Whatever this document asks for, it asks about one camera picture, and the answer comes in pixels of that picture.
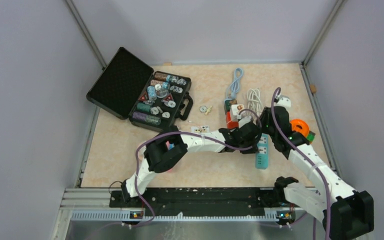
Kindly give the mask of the teal power strip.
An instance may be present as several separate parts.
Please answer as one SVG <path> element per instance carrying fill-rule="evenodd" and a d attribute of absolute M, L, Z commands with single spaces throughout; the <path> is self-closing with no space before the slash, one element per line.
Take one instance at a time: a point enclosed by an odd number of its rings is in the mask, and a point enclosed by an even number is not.
<path fill-rule="evenodd" d="M 255 167 L 260 170 L 266 170 L 269 167 L 269 145 L 267 134 L 262 134 L 257 143 Z"/>

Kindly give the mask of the white tiger cube socket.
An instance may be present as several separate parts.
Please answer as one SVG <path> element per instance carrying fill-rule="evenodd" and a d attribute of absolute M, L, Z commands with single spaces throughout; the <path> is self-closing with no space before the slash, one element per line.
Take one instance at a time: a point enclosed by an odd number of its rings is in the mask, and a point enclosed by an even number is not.
<path fill-rule="evenodd" d="M 230 106 L 230 119 L 234 122 L 238 122 L 242 116 L 241 111 L 245 108 L 243 104 L 232 104 Z"/>

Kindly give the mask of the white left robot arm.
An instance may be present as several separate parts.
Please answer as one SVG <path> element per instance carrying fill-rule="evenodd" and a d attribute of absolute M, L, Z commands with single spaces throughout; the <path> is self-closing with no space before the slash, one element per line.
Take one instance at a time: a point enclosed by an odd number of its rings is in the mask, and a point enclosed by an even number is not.
<path fill-rule="evenodd" d="M 136 206 L 155 176 L 172 169 L 187 153 L 239 151 L 253 154 L 258 151 L 261 135 L 261 127 L 253 122 L 234 129 L 220 128 L 205 133 L 169 127 L 136 149 L 136 156 L 143 152 L 143 158 L 136 161 L 134 174 L 121 184 L 121 200 L 129 207 Z"/>

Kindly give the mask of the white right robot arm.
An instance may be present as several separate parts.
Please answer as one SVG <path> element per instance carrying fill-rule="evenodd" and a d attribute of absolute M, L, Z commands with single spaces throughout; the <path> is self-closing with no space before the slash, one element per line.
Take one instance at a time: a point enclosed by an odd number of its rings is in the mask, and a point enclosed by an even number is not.
<path fill-rule="evenodd" d="M 282 153 L 312 182 L 311 191 L 294 177 L 280 176 L 274 183 L 273 200 L 279 206 L 297 205 L 322 223 L 330 240 L 352 240 L 375 228 L 374 199 L 344 182 L 316 153 L 310 141 L 294 131 L 283 106 L 265 107 L 259 119 Z"/>

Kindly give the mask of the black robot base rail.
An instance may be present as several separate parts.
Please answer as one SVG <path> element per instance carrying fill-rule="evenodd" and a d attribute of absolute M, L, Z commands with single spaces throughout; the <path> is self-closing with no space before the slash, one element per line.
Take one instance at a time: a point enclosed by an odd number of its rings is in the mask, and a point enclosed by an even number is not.
<path fill-rule="evenodd" d="M 134 209 L 131 217 L 273 217 L 292 220 L 297 207 L 278 199 L 273 188 L 149 187 L 141 197 L 129 197 L 121 189 L 109 191 L 110 208 Z"/>

